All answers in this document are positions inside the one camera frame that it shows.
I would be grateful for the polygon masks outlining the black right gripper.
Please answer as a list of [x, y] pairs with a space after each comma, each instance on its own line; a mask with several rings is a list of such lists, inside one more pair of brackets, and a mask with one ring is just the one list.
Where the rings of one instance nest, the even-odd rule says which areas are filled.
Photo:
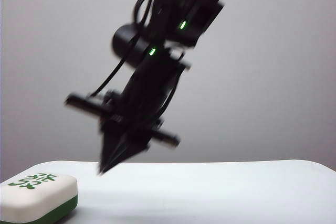
[[99, 174], [146, 151], [156, 140], [177, 147], [177, 135], [161, 129], [161, 116], [175, 95], [179, 80], [190, 65], [169, 52], [146, 56], [121, 92], [104, 95], [70, 93], [65, 105], [102, 118]]

